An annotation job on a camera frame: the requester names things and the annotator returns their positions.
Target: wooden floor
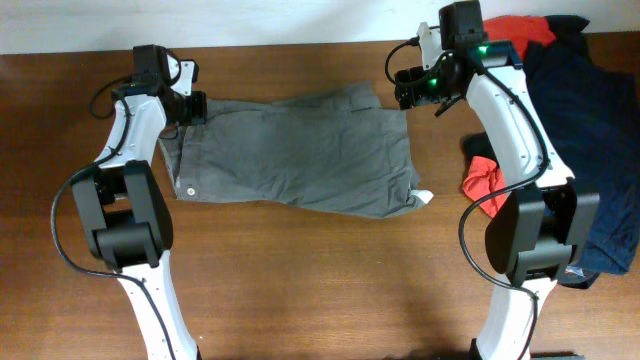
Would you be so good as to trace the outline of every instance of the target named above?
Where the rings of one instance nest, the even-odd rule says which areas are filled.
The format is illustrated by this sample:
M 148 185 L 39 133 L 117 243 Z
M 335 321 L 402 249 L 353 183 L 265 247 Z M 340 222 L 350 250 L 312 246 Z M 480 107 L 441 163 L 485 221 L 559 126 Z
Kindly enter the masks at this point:
M 589 38 L 595 62 L 640 77 L 640 36 Z M 183 49 L 200 64 L 197 88 L 214 99 L 268 102 L 372 80 L 387 107 L 383 74 L 395 43 Z M 414 66 L 417 50 L 392 66 Z M 131 52 L 0 57 L 0 358 L 144 359 L 129 302 L 115 281 L 67 268 L 53 247 L 49 208 L 58 186 L 91 161 L 111 121 L 87 104 L 102 84 L 132 70 Z M 381 359 L 465 351 L 487 315 L 492 287 L 458 247 L 469 204 L 460 139 L 482 130 L 461 103 L 408 114 L 422 186 L 436 197 L 384 221 L 250 203 L 172 199 L 162 159 L 153 171 L 175 228 L 172 274 L 182 314 L 205 359 Z M 59 217 L 63 244 L 89 256 L 71 196 Z M 469 221 L 480 263 L 488 218 Z M 640 359 L 640 269 L 603 276 L 589 291 L 557 288 L 532 349 L 588 359 Z

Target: gray cloth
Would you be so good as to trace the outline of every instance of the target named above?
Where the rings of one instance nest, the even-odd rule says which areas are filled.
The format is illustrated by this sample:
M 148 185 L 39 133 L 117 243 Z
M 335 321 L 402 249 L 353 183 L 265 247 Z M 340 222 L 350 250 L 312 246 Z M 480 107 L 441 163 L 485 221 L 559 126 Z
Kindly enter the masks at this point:
M 424 206 L 405 113 L 368 83 L 271 105 L 208 102 L 205 125 L 160 140 L 181 200 L 271 200 L 384 218 Z

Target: white wall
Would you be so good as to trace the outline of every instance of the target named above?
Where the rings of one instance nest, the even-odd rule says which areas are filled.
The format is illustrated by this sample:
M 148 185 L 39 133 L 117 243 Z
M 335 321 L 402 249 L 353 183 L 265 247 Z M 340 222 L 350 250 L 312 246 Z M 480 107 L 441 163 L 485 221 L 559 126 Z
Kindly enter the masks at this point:
M 0 0 L 0 53 L 406 39 L 451 0 Z M 485 19 L 576 14 L 640 29 L 640 0 L 483 0 Z

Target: black cloth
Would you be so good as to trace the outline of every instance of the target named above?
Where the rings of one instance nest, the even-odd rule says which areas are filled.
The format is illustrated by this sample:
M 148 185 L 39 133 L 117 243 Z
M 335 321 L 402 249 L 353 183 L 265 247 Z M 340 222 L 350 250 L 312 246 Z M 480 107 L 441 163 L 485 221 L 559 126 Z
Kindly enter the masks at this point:
M 587 288 L 600 272 L 627 273 L 638 246 L 640 110 L 632 75 L 608 72 L 591 62 L 580 33 L 588 21 L 575 16 L 548 21 L 558 41 L 547 48 L 530 43 L 524 71 L 533 105 L 558 154 L 578 181 L 591 183 L 600 193 L 576 264 L 593 274 L 578 286 Z M 465 155 L 487 154 L 487 144 L 486 134 L 468 137 Z

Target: navy blue cloth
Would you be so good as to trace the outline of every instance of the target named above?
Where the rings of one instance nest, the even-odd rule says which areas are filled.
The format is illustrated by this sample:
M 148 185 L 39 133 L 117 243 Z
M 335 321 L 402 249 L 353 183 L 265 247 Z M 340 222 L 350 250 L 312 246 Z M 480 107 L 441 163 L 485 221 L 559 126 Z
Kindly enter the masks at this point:
M 600 205 L 576 266 L 625 274 L 640 236 L 640 111 L 632 75 L 605 71 L 561 42 L 529 44 L 531 100 L 558 154 Z

